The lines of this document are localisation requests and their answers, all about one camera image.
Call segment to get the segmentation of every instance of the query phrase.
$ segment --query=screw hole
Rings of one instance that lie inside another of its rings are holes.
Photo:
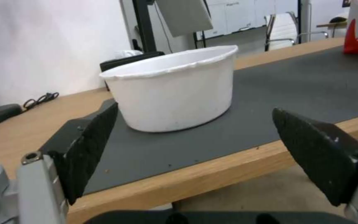
[[[37,156],[35,153],[30,153],[26,156],[26,159],[34,159]]]

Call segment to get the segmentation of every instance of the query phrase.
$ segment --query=chair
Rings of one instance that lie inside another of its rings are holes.
[[[290,47],[297,44],[298,38],[302,35],[308,34],[324,34],[328,38],[325,31],[299,33],[298,22],[293,12],[286,12],[282,14],[272,14],[265,16],[266,20],[266,43],[264,45],[265,51],[279,49],[283,47]]]

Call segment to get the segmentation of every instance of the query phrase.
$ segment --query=white bowl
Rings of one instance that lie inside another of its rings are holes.
[[[100,74],[125,122],[144,132],[206,123],[232,102],[238,47],[183,51],[112,68]]]

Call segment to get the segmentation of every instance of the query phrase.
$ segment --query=black cord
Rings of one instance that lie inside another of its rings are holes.
[[[29,99],[23,104],[25,110],[22,113],[33,109],[37,105],[54,100],[58,96],[59,96],[58,92],[54,92],[54,93],[47,92],[45,95],[42,95],[40,98],[38,98],[38,100]]]
[[[158,9],[157,9],[157,4],[156,4],[156,3],[154,4],[154,7],[155,7],[155,11],[157,12],[157,16],[158,16],[159,22],[161,23],[162,30],[164,31],[165,37],[167,38],[169,50],[171,51],[171,53],[173,53],[172,48],[171,48],[171,43],[169,42],[167,32],[165,31],[165,28],[164,28],[164,24],[162,24],[161,17],[159,16]]]

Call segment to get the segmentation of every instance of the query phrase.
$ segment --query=black mat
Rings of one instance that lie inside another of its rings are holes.
[[[325,122],[358,117],[358,56],[342,47],[235,72],[233,102],[193,129],[144,133],[121,115],[86,193],[226,156],[279,139],[274,107]]]

